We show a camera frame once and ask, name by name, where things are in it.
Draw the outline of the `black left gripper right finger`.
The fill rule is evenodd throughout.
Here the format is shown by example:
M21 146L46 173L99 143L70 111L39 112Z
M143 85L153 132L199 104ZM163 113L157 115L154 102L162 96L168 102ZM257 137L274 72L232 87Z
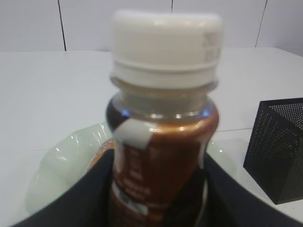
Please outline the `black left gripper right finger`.
M199 227L301 227L303 224L270 207L231 178L205 155L208 196Z

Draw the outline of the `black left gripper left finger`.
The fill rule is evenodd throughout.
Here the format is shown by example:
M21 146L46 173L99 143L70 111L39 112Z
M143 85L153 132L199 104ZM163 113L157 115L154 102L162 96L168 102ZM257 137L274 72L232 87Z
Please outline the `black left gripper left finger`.
M114 151L107 150L73 187L15 227L108 227Z

